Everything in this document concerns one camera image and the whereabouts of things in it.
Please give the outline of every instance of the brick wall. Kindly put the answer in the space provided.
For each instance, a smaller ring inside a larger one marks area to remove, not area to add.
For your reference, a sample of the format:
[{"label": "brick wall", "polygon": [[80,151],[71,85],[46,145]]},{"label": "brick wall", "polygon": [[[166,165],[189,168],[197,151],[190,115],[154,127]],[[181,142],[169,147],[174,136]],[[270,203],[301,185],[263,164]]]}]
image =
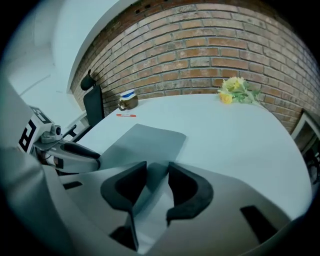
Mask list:
[{"label": "brick wall", "polygon": [[73,78],[80,107],[80,82],[92,69],[106,115],[132,88],[140,99],[211,94],[233,76],[261,89],[264,106],[289,132],[302,108],[320,114],[318,64],[275,10],[258,0],[202,2],[140,1],[109,23]]}]

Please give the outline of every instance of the gray pad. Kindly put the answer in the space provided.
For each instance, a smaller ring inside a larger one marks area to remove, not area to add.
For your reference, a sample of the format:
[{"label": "gray pad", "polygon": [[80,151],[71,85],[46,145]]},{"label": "gray pad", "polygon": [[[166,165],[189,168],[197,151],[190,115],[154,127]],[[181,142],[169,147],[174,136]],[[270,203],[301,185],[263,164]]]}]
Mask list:
[{"label": "gray pad", "polygon": [[174,162],[186,136],[180,132],[136,124],[100,157],[100,170],[147,161]]}]

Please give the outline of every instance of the flower bouquet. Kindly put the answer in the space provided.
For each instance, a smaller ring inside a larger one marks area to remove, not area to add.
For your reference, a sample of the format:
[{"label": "flower bouquet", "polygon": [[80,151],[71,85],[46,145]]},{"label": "flower bouquet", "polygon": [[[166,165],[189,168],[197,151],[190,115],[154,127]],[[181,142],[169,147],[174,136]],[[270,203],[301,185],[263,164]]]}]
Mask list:
[{"label": "flower bouquet", "polygon": [[249,83],[242,77],[231,77],[228,80],[223,80],[218,92],[220,100],[225,104],[239,102],[262,107],[258,99],[260,91],[251,90]]}]

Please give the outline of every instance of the chair backrest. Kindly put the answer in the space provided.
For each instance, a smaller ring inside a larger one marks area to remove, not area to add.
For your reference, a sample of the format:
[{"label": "chair backrest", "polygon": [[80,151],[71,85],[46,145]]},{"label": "chair backrest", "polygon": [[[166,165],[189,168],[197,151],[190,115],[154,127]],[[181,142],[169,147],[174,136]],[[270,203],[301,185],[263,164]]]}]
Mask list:
[{"label": "chair backrest", "polygon": [[90,126],[94,127],[105,118],[102,91],[99,85],[92,88],[84,97],[83,103]]}]

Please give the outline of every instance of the table surface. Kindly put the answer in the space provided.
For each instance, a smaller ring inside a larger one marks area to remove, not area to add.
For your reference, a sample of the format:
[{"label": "table surface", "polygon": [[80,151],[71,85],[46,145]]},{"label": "table surface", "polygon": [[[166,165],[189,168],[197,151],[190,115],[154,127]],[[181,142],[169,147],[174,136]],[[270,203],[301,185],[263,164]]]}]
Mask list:
[{"label": "table surface", "polygon": [[78,143],[102,154],[135,124],[185,134],[177,163],[237,178],[291,219],[311,203],[310,178],[298,147],[276,117],[261,107],[223,104],[216,94],[144,99],[132,110],[115,110]]}]

